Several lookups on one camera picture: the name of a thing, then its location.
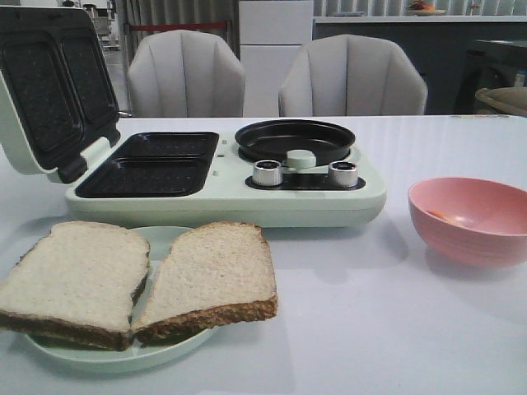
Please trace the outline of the bread slice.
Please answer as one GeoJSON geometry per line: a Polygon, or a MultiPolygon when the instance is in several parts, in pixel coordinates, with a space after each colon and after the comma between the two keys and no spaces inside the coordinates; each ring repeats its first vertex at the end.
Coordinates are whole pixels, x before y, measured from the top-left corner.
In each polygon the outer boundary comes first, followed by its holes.
{"type": "Polygon", "coordinates": [[[141,342],[277,314],[271,249],[259,226],[221,221],[176,237],[133,322],[141,342]]]}
{"type": "Polygon", "coordinates": [[[1,282],[1,326],[124,351],[149,269],[149,242],[117,225],[54,225],[1,282]]]}

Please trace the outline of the orange shrimp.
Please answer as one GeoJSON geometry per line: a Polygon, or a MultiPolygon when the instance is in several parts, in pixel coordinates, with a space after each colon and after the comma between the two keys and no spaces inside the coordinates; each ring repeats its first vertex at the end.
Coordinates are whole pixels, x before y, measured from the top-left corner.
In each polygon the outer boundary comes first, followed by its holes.
{"type": "Polygon", "coordinates": [[[471,226],[471,220],[468,220],[463,216],[445,214],[443,212],[433,210],[426,210],[426,213],[453,225],[462,226],[465,228],[469,228],[471,226]]]}

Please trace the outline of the pink plastic bowl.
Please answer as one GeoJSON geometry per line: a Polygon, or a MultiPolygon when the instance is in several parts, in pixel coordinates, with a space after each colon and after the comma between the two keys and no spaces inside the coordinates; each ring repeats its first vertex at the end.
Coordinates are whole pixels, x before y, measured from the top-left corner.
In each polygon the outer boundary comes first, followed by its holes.
{"type": "Polygon", "coordinates": [[[526,261],[526,191],[465,177],[425,179],[408,190],[413,225],[434,251],[476,267],[510,267],[526,261]],[[426,210],[463,216],[465,228],[426,210]]]}

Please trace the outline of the mint green breakfast maker lid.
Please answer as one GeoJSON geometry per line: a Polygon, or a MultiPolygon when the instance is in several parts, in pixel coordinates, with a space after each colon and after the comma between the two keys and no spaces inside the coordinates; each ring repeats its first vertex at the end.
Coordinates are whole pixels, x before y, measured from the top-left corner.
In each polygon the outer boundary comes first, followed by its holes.
{"type": "Polygon", "coordinates": [[[79,8],[1,8],[1,145],[21,174],[70,184],[120,138],[119,107],[91,18],[79,8]]]}

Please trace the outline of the mint green breakfast maker base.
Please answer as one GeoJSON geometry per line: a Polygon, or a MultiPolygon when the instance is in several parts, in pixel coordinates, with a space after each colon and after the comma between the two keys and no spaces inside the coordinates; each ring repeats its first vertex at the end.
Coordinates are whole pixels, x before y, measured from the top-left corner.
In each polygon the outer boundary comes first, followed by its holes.
{"type": "Polygon", "coordinates": [[[99,156],[67,190],[67,204],[77,218],[127,227],[346,227],[372,221],[385,204],[385,183],[357,148],[347,156],[358,173],[352,188],[333,186],[326,166],[260,187],[238,149],[232,132],[140,132],[99,156]]]}

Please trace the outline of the left silver control knob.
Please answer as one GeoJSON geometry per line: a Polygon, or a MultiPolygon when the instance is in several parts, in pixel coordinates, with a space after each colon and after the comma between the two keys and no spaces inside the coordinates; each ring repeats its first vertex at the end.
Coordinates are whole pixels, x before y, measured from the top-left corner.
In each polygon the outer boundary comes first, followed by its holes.
{"type": "Polygon", "coordinates": [[[283,182],[282,164],[276,160],[256,161],[252,182],[261,187],[277,187],[283,182]]]}

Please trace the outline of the silver control knob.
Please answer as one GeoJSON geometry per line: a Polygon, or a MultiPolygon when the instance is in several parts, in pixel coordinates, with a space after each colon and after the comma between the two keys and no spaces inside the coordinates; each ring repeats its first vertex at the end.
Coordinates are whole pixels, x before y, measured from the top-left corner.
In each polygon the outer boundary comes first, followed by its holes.
{"type": "Polygon", "coordinates": [[[282,164],[276,160],[256,161],[252,182],[261,187],[277,187],[283,182],[282,164]]]}
{"type": "Polygon", "coordinates": [[[339,188],[354,188],[358,183],[357,166],[349,161],[334,161],[328,166],[328,180],[339,188]]]}

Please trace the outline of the right silver control knob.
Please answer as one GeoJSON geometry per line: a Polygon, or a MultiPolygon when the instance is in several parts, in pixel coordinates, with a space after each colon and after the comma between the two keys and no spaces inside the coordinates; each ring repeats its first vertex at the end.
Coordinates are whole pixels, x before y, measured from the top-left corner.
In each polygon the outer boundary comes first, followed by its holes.
{"type": "Polygon", "coordinates": [[[339,188],[354,188],[358,183],[357,166],[349,161],[334,161],[328,166],[328,180],[339,188]]]}

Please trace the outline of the black round frying pan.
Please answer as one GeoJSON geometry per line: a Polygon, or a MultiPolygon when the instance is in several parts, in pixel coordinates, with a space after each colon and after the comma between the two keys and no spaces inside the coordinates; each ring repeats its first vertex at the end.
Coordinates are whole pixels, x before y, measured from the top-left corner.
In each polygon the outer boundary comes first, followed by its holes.
{"type": "Polygon", "coordinates": [[[239,155],[247,160],[283,162],[289,151],[307,150],[317,165],[327,165],[348,156],[356,140],[349,129],[306,119],[276,119],[253,123],[238,130],[239,155]]]}

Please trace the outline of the right beige upholstered chair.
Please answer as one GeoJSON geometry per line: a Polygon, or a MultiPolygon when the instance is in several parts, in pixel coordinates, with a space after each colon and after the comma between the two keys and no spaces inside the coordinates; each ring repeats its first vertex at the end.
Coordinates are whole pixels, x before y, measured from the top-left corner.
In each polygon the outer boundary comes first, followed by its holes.
{"type": "Polygon", "coordinates": [[[361,35],[298,50],[278,92],[282,117],[423,115],[427,85],[395,42],[361,35]]]}

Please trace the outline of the beige upholstered chair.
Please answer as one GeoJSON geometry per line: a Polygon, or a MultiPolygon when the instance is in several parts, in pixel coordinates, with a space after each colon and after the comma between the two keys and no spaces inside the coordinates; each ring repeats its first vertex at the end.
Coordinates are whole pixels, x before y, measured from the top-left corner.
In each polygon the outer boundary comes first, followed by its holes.
{"type": "Polygon", "coordinates": [[[173,30],[140,42],[128,67],[128,92],[140,118],[239,118],[245,71],[223,38],[173,30]]]}
{"type": "Polygon", "coordinates": [[[395,42],[361,35],[298,50],[278,92],[282,117],[423,115],[427,85],[395,42]]]}

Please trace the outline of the left beige upholstered chair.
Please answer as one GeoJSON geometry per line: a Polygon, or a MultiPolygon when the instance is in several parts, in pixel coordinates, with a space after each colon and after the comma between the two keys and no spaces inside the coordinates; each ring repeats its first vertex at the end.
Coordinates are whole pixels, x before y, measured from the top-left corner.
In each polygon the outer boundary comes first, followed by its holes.
{"type": "Polygon", "coordinates": [[[128,92],[140,118],[239,118],[245,71],[223,38],[173,30],[140,42],[128,67],[128,92]]]}

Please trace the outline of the white cabinet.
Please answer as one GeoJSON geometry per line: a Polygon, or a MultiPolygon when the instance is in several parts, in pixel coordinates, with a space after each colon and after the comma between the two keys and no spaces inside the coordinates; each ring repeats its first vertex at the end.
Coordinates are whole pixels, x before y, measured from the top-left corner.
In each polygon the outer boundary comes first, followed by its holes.
{"type": "Polygon", "coordinates": [[[312,1],[239,2],[246,117],[278,115],[278,92],[298,49],[312,39],[312,1]]]}

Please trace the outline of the dark grey counter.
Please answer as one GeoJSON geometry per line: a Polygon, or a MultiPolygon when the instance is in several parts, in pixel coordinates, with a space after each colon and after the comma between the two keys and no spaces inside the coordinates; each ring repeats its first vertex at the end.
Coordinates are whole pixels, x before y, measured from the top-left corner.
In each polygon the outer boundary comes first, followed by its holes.
{"type": "Polygon", "coordinates": [[[351,34],[400,45],[428,87],[427,114],[470,114],[485,46],[525,40],[525,16],[317,16],[315,39],[351,34]]]}

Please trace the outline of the mint green round plate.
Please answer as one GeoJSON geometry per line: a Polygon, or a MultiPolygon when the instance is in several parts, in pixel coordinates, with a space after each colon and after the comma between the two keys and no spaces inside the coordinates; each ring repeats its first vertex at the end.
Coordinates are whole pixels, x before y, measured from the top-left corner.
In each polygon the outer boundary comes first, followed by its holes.
{"type": "MultiPolygon", "coordinates": [[[[174,238],[182,235],[187,229],[178,226],[148,226],[136,228],[134,231],[150,244],[147,282],[133,307],[133,317],[136,318],[146,306],[159,263],[168,254],[174,238]]],[[[215,331],[214,328],[207,329],[158,343],[146,344],[135,340],[125,351],[108,351],[46,337],[26,335],[25,339],[34,349],[67,367],[92,373],[120,374],[152,368],[184,356],[201,346],[215,331]]]]}

